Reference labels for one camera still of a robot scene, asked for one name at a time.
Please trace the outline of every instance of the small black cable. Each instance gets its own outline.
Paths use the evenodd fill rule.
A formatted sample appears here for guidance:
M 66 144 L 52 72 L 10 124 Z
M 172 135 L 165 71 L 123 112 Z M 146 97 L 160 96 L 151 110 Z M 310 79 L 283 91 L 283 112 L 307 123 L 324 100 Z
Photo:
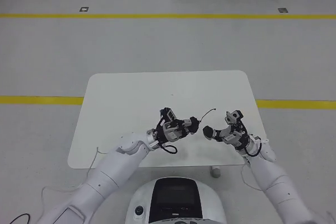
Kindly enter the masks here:
M 15 221 L 16 221 L 18 218 L 20 218 L 21 216 L 27 216 L 27 224 L 30 223 L 30 219 L 31 219 L 30 214 L 28 214 L 28 213 L 24 213 L 24 214 L 21 214 L 21 215 L 17 216 L 14 220 L 12 220 L 12 221 L 10 222 L 10 224 L 13 224 L 13 222 L 15 222 Z
M 248 156 L 250 156 L 250 157 L 256 157 L 256 156 L 258 156 L 258 154 L 259 154 L 260 151 L 262 150 L 262 143 L 260 142 L 260 146 L 259 146 L 258 152 L 257 152 L 256 154 L 254 154 L 254 155 L 250 154 L 250 153 L 246 150 L 246 148 L 244 148 L 244 150 L 245 150 L 245 153 L 246 153 Z
M 240 124 L 241 124 L 241 126 L 242 126 L 242 130 L 245 132 L 245 134 L 248 134 L 248 131 L 246 130 L 245 125 L 244 125 L 242 122 L 241 122 Z M 260 142 L 260 146 L 259 146 L 258 152 L 255 153 L 254 155 L 250 154 L 250 153 L 248 152 L 248 150 L 246 149 L 246 147 L 244 148 L 244 150 L 245 150 L 245 153 L 246 153 L 248 156 L 250 156 L 250 157 L 257 157 L 258 154 L 260 153 L 260 151 L 262 150 L 262 143 Z
M 175 147 L 175 146 L 172 146 L 172 145 L 168 145 L 168 146 L 166 146 L 166 147 L 164 147 L 162 144 L 158 144 L 160 147 L 161 147 L 161 149 L 163 149 L 164 151 L 166 151 L 166 152 L 168 152 L 169 154 L 177 154 L 177 152 L 178 152 L 178 149 Z M 174 152 L 172 152 L 172 151 L 169 151 L 169 150 L 167 150 L 166 148 L 174 148 Z
M 204 114 L 204 115 L 202 116 L 202 118 L 201 118 L 201 120 L 200 120 L 199 122 L 202 122 L 203 118 L 204 118 L 210 111 L 206 112 L 206 114 Z

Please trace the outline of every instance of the black screen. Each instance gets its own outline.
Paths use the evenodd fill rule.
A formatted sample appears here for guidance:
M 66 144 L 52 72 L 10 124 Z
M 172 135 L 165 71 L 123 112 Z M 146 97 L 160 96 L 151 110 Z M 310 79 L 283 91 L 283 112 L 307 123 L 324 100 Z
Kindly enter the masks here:
M 157 194 L 158 204 L 194 204 L 194 189 L 189 186 L 163 186 Z

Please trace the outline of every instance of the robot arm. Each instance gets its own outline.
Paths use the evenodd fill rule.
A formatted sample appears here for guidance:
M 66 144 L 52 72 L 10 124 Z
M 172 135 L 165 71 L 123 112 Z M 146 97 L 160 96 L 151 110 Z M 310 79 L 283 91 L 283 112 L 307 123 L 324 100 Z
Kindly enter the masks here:
M 316 223 L 290 178 L 275 164 L 275 153 L 268 141 L 249 134 L 241 121 L 242 118 L 239 110 L 227 112 L 225 121 L 228 127 L 224 130 L 214 130 L 206 126 L 203 128 L 204 136 L 208 140 L 215 139 L 235 147 L 251 168 L 260 189 L 273 204 L 283 223 Z
M 166 142 L 175 142 L 189 133 L 194 134 L 198 130 L 199 123 L 195 117 L 179 120 L 170 108 L 164 108 L 161 110 L 161 120 L 155 129 L 122 137 L 121 144 L 107 153 L 72 197 L 45 214 L 38 223 L 90 223 L 101 203 L 128 180 L 150 151 L 157 148 L 166 150 L 165 147 L 168 147 L 165 146 Z

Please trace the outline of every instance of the yellow stripe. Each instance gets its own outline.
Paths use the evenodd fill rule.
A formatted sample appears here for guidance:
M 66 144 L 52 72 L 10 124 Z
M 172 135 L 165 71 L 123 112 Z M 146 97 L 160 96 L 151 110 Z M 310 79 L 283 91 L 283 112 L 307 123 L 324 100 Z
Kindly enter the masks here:
M 0 96 L 0 104 L 82 105 L 83 97 L 61 96 Z
M 336 110 L 336 101 L 256 100 L 259 108 Z
M 83 97 L 0 96 L 0 104 L 82 105 Z M 256 100 L 259 108 L 336 110 L 336 101 Z
M 0 14 L 0 18 L 215 18 L 242 20 L 336 20 L 336 15 L 293 14 Z

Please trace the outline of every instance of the white table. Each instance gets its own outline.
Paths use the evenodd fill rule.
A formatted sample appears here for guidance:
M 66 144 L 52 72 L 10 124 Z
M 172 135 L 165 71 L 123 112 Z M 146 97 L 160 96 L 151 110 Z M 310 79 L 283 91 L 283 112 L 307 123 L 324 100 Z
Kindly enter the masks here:
M 246 74 L 242 71 L 152 72 L 95 74 L 88 82 L 68 164 L 87 169 L 96 147 L 115 147 L 130 132 L 145 132 L 160 120 L 160 109 L 172 108 L 178 119 L 202 117 L 199 131 L 173 145 L 178 154 L 161 149 L 148 154 L 140 167 L 213 166 L 243 164 L 232 146 L 205 139 L 202 128 L 227 127 L 226 111 L 241 110 L 250 133 L 262 138 L 266 133 Z

